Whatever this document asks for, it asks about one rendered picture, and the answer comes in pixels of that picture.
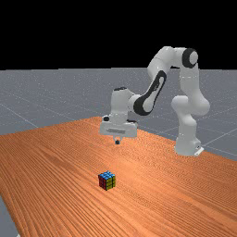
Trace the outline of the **many-coloured puzzle cube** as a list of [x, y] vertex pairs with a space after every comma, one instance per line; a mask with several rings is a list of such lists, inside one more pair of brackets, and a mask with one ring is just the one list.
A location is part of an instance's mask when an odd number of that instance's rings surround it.
[[116, 175], [109, 170], [98, 175], [99, 186], [108, 191], [116, 186]]

